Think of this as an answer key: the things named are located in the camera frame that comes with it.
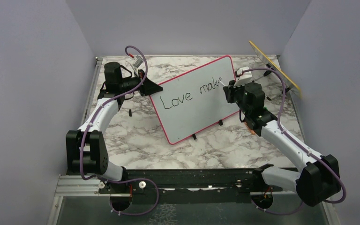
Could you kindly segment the pink-framed whiteboard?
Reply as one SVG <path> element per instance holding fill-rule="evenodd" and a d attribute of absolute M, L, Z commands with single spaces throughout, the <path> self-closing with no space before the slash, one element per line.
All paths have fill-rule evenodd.
<path fill-rule="evenodd" d="M 228 55 L 160 83 L 163 91 L 150 96 L 169 144 L 175 145 L 238 113 L 227 103 L 225 85 L 235 79 Z"/>

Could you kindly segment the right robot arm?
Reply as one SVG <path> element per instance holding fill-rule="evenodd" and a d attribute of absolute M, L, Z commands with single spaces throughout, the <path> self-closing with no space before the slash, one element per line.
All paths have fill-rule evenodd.
<path fill-rule="evenodd" d="M 255 82 L 236 86 L 232 80 L 223 87 L 226 101 L 236 104 L 240 120 L 258 136 L 280 150 L 296 167 L 290 171 L 266 164 L 254 170 L 252 186 L 263 191 L 277 186 L 292 191 L 308 206 L 316 206 L 343 191 L 337 159 L 308 147 L 281 124 L 265 106 L 265 93 Z"/>

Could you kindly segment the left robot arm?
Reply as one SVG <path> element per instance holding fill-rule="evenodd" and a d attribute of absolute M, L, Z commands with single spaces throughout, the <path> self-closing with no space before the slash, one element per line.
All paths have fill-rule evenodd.
<path fill-rule="evenodd" d="M 109 161 L 104 133 L 126 101 L 127 94 L 138 91 L 141 96 L 150 96 L 163 91 L 163 87 L 147 78 L 142 69 L 136 69 L 128 77 L 123 77 L 123 69 L 118 62 L 105 64 L 105 82 L 93 113 L 77 130 L 66 134 L 68 170 L 111 180 L 111 187 L 119 193 L 128 188 L 129 181 L 126 169 Z"/>

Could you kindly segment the orange marker cap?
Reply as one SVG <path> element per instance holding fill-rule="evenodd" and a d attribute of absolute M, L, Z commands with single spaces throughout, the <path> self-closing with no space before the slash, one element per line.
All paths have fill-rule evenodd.
<path fill-rule="evenodd" d="M 251 133 L 251 135 L 256 135 L 255 131 L 252 130 L 252 129 L 247 125 L 246 122 L 244 122 L 244 124 L 245 124 L 246 128 L 248 129 L 248 131 Z"/>

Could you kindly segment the yellow-edged board on stand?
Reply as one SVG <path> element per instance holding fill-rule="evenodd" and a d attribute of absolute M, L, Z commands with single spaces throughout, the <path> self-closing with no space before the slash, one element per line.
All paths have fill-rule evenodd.
<path fill-rule="evenodd" d="M 269 57 L 265 53 L 263 53 L 252 41 L 249 41 L 249 44 L 264 65 L 268 65 L 269 68 L 279 72 L 281 78 L 285 81 L 286 88 L 291 93 L 301 98 L 301 90 L 299 86 L 292 79 L 290 79 L 290 77 L 287 76 L 277 64 L 275 64 L 271 59 L 269 59 Z"/>

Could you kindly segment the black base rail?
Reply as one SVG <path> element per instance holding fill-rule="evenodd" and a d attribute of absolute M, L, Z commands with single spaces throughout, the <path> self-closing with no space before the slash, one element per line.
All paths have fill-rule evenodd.
<path fill-rule="evenodd" d="M 251 195 L 282 188 L 268 186 L 254 169 L 130 169 L 126 183 L 103 182 L 100 194 L 132 204 L 251 203 Z"/>

